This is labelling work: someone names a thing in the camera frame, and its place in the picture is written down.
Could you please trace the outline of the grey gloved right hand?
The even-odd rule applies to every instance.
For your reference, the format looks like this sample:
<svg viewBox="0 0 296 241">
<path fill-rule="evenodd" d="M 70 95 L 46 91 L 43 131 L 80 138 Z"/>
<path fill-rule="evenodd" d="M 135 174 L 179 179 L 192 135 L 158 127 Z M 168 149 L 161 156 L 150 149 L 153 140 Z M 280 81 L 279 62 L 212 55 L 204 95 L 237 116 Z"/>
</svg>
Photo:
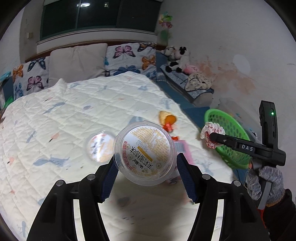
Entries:
<svg viewBox="0 0 296 241">
<path fill-rule="evenodd" d="M 246 175 L 246 185 L 252 200 L 266 200 L 266 206 L 277 204 L 285 194 L 282 172 L 270 166 L 262 167 L 258 171 L 249 169 Z"/>
</svg>

